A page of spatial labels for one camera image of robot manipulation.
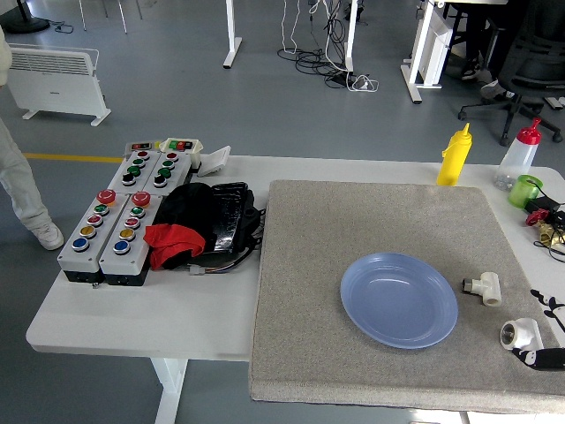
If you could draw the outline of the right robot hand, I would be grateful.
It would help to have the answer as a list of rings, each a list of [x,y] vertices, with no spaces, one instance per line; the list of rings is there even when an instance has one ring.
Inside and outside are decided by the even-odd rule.
[[[546,296],[538,290],[531,289],[531,294],[538,301],[548,307],[544,314],[557,321],[561,329],[564,329],[564,303],[554,296]],[[527,367],[538,371],[563,371],[564,370],[564,348],[543,348],[538,350],[525,350],[524,348],[513,348],[512,353],[519,358]]]

